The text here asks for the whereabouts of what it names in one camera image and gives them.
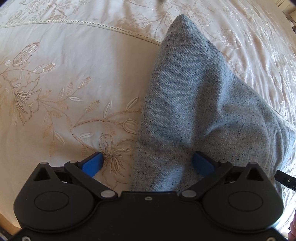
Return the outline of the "person's right hand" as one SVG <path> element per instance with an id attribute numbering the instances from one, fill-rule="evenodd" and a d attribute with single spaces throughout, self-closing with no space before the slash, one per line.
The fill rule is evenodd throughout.
<path id="1" fill-rule="evenodd" d="M 294 241 L 296 239 L 296 214 L 293 217 L 293 221 L 290 223 L 290 231 L 288 233 L 288 241 Z"/>

